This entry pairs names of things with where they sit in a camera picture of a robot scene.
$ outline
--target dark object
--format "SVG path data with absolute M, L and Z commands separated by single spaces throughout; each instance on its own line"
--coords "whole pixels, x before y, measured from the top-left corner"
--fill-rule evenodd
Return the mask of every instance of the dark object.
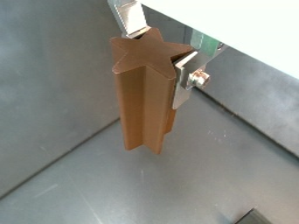
M 252 208 L 236 224 L 271 224 L 264 215 Z

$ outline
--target white panel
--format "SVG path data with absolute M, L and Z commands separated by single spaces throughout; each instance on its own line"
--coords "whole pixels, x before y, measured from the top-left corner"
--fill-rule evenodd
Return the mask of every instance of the white panel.
M 141 3 L 299 78 L 297 1 L 141 0 Z

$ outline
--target wooden star block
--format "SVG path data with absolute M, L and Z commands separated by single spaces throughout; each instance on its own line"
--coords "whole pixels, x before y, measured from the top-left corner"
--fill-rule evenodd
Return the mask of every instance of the wooden star block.
M 192 47 L 164 42 L 156 28 L 140 39 L 112 38 L 110 45 L 125 149 L 144 144 L 158 154 L 175 118 L 172 62 Z

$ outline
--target metal clamp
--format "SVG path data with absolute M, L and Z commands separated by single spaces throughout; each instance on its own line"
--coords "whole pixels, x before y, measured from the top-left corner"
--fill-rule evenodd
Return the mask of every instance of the metal clamp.
M 136 0 L 106 0 L 106 2 L 122 37 L 133 39 L 150 29 L 145 23 L 145 14 L 140 2 Z
M 176 72 L 173 109 L 177 109 L 189 99 L 192 87 L 204 88 L 207 86 L 211 77 L 204 73 L 205 65 L 228 47 L 204 34 L 201 34 L 201 38 L 200 50 L 173 62 Z

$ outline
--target screw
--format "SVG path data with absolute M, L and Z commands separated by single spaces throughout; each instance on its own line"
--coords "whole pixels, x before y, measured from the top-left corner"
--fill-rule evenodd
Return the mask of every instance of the screw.
M 211 76 L 201 71 L 201 69 L 196 70 L 191 73 L 189 83 L 192 86 L 197 88 L 204 88 L 211 80 Z

